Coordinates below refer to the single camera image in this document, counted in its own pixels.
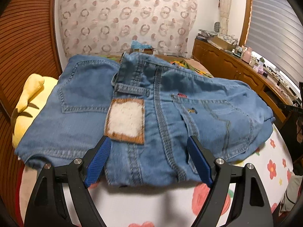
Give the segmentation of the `blue denim jeans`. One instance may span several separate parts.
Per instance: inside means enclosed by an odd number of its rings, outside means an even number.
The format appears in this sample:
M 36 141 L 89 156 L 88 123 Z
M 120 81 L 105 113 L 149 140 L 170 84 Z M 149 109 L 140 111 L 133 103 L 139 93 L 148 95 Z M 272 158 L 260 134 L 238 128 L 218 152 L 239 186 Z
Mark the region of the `blue denim jeans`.
M 187 139 L 215 157 L 246 159 L 273 132 L 272 109 L 246 83 L 209 78 L 153 55 L 75 55 L 16 149 L 27 165 L 69 164 L 111 139 L 111 186 L 199 181 Z

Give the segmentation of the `white floral strawberry quilt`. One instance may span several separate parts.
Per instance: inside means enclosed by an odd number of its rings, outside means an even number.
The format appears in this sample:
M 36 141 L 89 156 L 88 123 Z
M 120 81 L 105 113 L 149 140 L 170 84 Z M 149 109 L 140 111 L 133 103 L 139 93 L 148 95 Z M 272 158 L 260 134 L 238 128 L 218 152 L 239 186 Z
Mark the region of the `white floral strawberry quilt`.
M 252 163 L 265 187 L 272 211 L 284 197 L 293 163 L 286 143 L 277 130 L 246 160 Z M 88 189 L 107 226 L 191 226 L 205 203 L 209 189 L 188 181 L 168 187 L 111 187 L 102 177 Z

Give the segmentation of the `yellow plush toy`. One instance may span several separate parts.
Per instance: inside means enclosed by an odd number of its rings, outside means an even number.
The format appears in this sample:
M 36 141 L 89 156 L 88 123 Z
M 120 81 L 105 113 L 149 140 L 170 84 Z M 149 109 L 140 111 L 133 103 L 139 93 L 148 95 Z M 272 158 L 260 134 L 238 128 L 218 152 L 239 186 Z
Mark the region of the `yellow plush toy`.
M 34 119 L 44 108 L 57 79 L 39 74 L 31 74 L 24 86 L 19 101 L 12 112 L 12 145 L 17 148 L 20 140 Z

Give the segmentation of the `wooden sideboard cabinet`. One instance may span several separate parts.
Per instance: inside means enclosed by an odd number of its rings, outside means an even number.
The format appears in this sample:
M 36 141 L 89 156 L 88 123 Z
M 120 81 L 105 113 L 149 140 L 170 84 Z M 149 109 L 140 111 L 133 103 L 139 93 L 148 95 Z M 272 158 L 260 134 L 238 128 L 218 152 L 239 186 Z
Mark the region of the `wooden sideboard cabinet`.
M 214 77 L 240 80 L 248 84 L 272 109 L 279 129 L 290 123 L 293 113 L 283 109 L 281 105 L 291 102 L 268 77 L 255 72 L 241 59 L 199 39 L 195 39 L 192 56 Z

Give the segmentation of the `pink jar on sideboard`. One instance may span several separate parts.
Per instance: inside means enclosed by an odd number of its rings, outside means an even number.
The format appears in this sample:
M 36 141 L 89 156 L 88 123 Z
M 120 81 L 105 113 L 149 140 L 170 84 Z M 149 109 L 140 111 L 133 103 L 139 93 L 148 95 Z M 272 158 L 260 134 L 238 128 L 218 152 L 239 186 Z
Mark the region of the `pink jar on sideboard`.
M 241 59 L 249 64 L 251 61 L 251 58 L 252 58 L 252 48 L 242 46 Z

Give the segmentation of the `wooden slatted wardrobe door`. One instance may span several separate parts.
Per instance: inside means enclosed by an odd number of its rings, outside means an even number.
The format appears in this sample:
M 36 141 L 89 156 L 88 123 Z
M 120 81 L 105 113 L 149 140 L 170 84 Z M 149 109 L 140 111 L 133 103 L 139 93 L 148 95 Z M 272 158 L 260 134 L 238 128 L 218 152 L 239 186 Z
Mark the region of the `wooden slatted wardrobe door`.
M 24 164 L 12 146 L 10 118 L 32 73 L 57 78 L 62 68 L 54 31 L 54 0 L 8 0 L 1 10 L 1 200 L 12 219 Z

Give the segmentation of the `grey window blind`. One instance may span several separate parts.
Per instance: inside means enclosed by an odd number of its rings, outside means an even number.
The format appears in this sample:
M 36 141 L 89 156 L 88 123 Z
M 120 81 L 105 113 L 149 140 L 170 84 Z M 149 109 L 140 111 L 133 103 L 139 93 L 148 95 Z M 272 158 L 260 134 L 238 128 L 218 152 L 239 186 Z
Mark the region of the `grey window blind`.
M 252 0 L 246 45 L 302 82 L 302 24 L 287 0 Z

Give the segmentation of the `cardboard box with blue cloth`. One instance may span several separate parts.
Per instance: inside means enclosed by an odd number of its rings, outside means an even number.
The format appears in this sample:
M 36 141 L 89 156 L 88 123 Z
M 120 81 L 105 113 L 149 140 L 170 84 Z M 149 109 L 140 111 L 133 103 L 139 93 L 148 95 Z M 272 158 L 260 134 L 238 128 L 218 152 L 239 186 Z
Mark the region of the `cardboard box with blue cloth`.
M 152 55 L 154 52 L 154 48 L 151 45 L 143 44 L 138 42 L 137 40 L 133 40 L 131 42 L 129 53 L 133 52 L 141 52 Z

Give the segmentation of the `patterned lace curtain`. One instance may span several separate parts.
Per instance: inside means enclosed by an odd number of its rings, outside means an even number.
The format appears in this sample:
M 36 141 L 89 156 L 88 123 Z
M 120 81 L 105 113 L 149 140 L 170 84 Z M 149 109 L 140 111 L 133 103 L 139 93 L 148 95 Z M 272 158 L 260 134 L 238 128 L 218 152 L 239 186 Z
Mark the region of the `patterned lace curtain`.
M 133 41 L 158 54 L 186 56 L 197 0 L 59 0 L 66 56 L 114 55 Z

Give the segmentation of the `beige tied window curtain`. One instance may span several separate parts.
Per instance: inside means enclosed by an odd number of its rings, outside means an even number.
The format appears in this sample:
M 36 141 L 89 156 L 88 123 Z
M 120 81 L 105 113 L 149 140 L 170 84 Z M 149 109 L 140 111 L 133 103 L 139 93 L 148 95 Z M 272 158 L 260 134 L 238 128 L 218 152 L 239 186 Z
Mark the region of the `beige tied window curtain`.
M 229 15 L 231 10 L 232 0 L 219 0 L 219 22 L 220 34 L 227 34 L 229 28 Z

